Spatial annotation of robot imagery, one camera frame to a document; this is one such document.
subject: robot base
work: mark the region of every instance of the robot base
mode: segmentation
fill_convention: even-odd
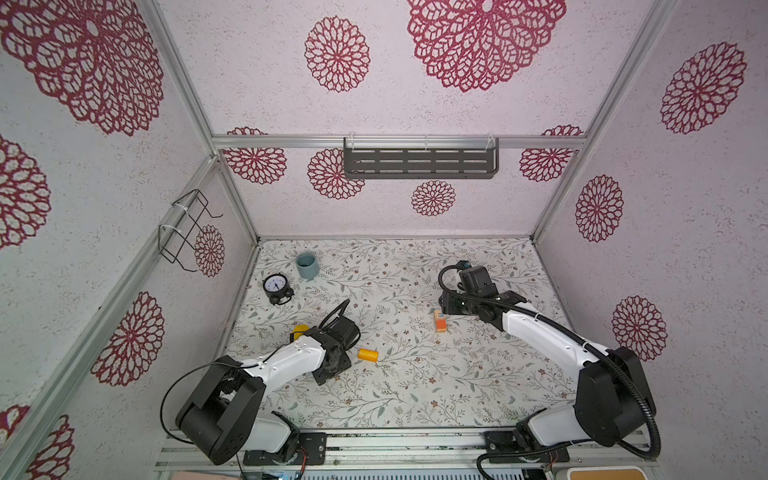
[[[301,465],[304,462],[304,454],[299,447],[306,450],[307,465],[322,465],[326,461],[326,433],[300,433],[299,445],[296,454],[287,462],[280,463],[280,456],[264,450],[249,450],[243,457],[243,465],[258,467],[262,465]]]
[[[485,449],[488,453],[523,452],[524,449],[519,445],[515,433],[515,430],[486,432],[484,434]],[[557,458],[558,462],[568,462],[571,460],[567,449],[559,449],[552,452],[552,457],[549,455],[549,453],[545,453],[531,457],[499,457],[490,458],[488,461],[490,463],[549,463],[553,458]]]

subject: blue cup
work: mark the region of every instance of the blue cup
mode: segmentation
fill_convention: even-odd
[[[320,273],[320,264],[317,258],[310,252],[305,252],[296,257],[296,268],[299,276],[305,280],[312,280]]]

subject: red flower pattern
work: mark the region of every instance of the red flower pattern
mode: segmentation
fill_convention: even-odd
[[[238,127],[227,134],[266,135],[250,127]],[[236,148],[221,153],[234,173],[255,184],[277,182],[286,172],[286,156],[282,148]]]
[[[69,425],[69,415],[62,415],[56,430],[45,439],[43,448],[27,468],[27,480],[61,480],[69,472],[69,461],[74,452],[72,436],[74,429]]]
[[[0,135],[0,250],[35,236],[51,211],[50,196],[35,159]]]
[[[621,189],[613,178],[593,178],[581,189],[576,202],[578,231],[591,242],[605,240],[619,226],[623,206]]]
[[[655,359],[667,346],[667,323],[645,298],[628,296],[620,301],[611,323],[616,341],[632,349],[643,361]]]
[[[304,42],[306,66],[330,91],[349,91],[368,73],[366,37],[345,18],[325,17],[310,30]]]
[[[328,198],[341,200],[357,195],[365,180],[351,180],[344,174],[344,153],[334,148],[319,151],[310,159],[306,174],[313,188]]]
[[[0,449],[28,411],[29,406],[14,405],[10,409],[0,412]]]
[[[558,125],[542,135],[581,135],[584,132],[573,125]],[[520,171],[526,178],[545,182],[560,177],[565,164],[574,151],[567,148],[527,148],[520,157]]]
[[[213,225],[206,225],[194,242],[194,259],[205,276],[215,276],[224,265],[224,240]]]
[[[419,185],[411,196],[411,205],[421,215],[434,217],[448,211],[456,200],[453,187],[440,180],[430,180]]]
[[[105,133],[149,129],[163,70],[131,0],[0,0],[2,45],[44,94]]]
[[[165,318],[157,300],[148,292],[139,293],[133,307],[91,367],[99,383],[126,386],[135,382],[157,358],[163,346]]]
[[[488,90],[531,64],[565,0],[408,0],[414,55],[444,87]]]
[[[726,41],[687,59],[661,99],[661,120],[676,134],[701,130],[736,99],[744,83],[744,52]]]

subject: black alarm clock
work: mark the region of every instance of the black alarm clock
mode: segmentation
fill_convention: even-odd
[[[282,273],[269,275],[262,284],[266,296],[273,305],[285,305],[293,297],[293,289],[288,285],[288,279]]]

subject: leaf pattern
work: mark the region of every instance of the leaf pattern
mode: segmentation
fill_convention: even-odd
[[[260,249],[229,355],[271,352],[293,327],[318,324],[347,298],[362,334],[350,369],[323,386],[309,373],[294,379],[264,398],[264,410],[305,428],[492,426],[574,398],[575,382],[554,363],[476,317],[447,316],[449,331],[435,333],[437,274],[458,260],[485,266],[501,291],[564,324],[529,240],[273,240]],[[305,251],[320,264],[314,280],[299,278],[293,263]],[[286,305],[271,305],[262,290],[271,273],[295,291]],[[457,280],[445,275],[449,285]],[[359,347],[378,351],[379,361],[357,359]]]

